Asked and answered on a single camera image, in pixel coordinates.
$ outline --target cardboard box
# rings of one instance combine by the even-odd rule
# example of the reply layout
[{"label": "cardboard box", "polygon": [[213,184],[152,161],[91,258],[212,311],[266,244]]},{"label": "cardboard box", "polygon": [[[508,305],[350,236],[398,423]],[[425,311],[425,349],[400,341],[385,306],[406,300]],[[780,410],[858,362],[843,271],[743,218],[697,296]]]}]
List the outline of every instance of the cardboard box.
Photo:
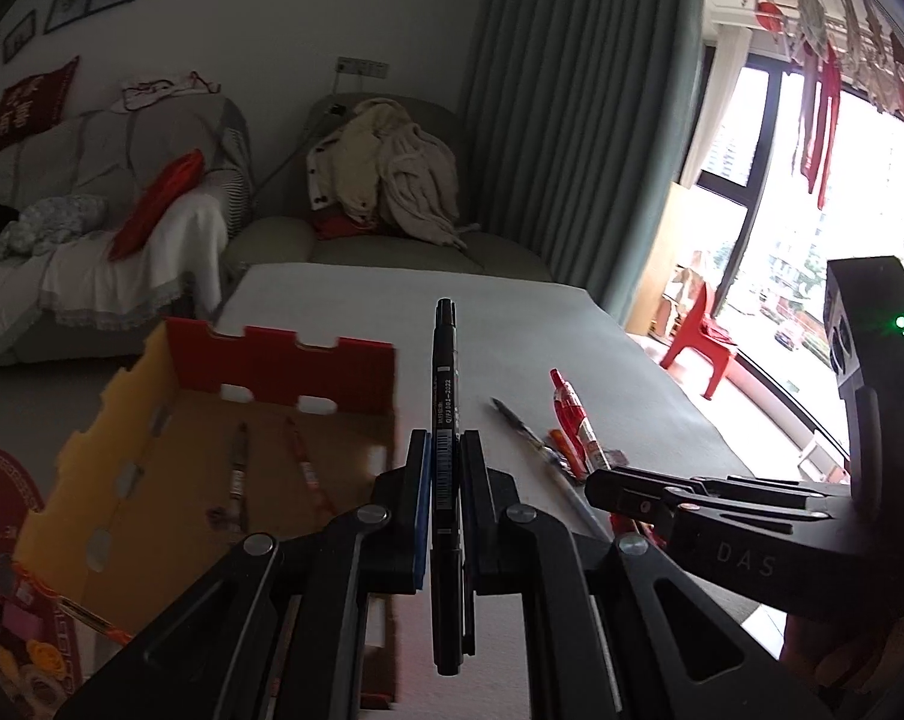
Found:
[{"label": "cardboard box", "polygon": [[[393,463],[394,379],[396,351],[385,343],[306,347],[295,333],[250,327],[229,338],[168,319],[108,384],[91,428],[59,453],[55,490],[23,525],[18,569],[74,616],[127,640],[228,551],[228,533],[206,512],[228,504],[242,422],[249,532],[302,536],[324,522],[287,450],[286,416],[321,487],[348,511]],[[303,413],[303,396],[338,409]]]}]

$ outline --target red round object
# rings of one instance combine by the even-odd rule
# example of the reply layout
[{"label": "red round object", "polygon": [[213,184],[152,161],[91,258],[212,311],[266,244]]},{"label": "red round object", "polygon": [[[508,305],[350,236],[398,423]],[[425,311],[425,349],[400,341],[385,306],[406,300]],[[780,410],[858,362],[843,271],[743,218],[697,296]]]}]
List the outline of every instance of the red round object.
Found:
[{"label": "red round object", "polygon": [[782,10],[779,9],[775,2],[763,1],[756,5],[756,20],[763,29],[780,34],[784,18],[785,13],[782,13]]}]

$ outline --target white tablecloth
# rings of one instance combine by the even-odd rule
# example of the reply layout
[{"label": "white tablecloth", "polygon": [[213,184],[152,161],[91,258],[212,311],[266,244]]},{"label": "white tablecloth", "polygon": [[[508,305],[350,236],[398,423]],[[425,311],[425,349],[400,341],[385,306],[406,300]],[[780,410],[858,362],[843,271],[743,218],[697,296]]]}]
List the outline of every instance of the white tablecloth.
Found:
[{"label": "white tablecloth", "polygon": [[[559,284],[311,263],[254,266],[226,303],[218,332],[295,330],[302,343],[338,337],[398,350],[398,463],[410,432],[431,422],[432,331],[440,298],[456,302],[460,427],[478,429],[486,463],[516,477],[526,503],[588,533],[540,461],[489,405],[497,397],[535,432],[555,427],[549,370],[572,382],[604,446],[632,466],[684,476],[750,475],[678,385],[579,289]],[[432,666],[428,590],[396,597],[399,703],[391,717],[527,718],[521,604],[480,598],[478,654],[449,680]]]}]

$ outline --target pile of pens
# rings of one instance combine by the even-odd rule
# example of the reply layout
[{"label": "pile of pens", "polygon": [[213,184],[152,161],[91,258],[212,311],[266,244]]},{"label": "pile of pens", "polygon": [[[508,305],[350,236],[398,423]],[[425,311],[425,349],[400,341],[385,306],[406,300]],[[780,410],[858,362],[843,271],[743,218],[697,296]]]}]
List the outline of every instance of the pile of pens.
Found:
[{"label": "pile of pens", "polygon": [[553,406],[561,429],[549,431],[546,440],[537,437],[501,400],[493,398],[492,405],[503,415],[511,428],[535,447],[535,451],[545,460],[553,481],[559,485],[566,500],[585,520],[593,536],[609,541],[612,538],[612,528],[606,524],[607,515],[593,509],[579,490],[595,469],[626,466],[628,461],[619,451],[603,449],[595,437],[595,431],[588,421],[588,415],[575,389],[572,389],[572,385],[556,368],[549,374],[556,388]]}]

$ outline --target window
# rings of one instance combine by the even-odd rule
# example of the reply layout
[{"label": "window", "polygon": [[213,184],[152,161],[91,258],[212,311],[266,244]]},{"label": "window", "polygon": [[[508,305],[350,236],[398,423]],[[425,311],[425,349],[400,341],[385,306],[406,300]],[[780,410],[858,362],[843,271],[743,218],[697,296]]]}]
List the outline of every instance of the window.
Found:
[{"label": "window", "polygon": [[[904,122],[843,92],[819,211],[793,170],[803,82],[771,60],[743,69],[693,190],[713,218],[690,225],[686,245],[702,249],[703,276],[717,289],[716,316],[739,344],[743,365],[807,427],[848,450],[823,329],[825,263],[893,254],[904,266]],[[709,235],[700,229],[707,226]]]}]

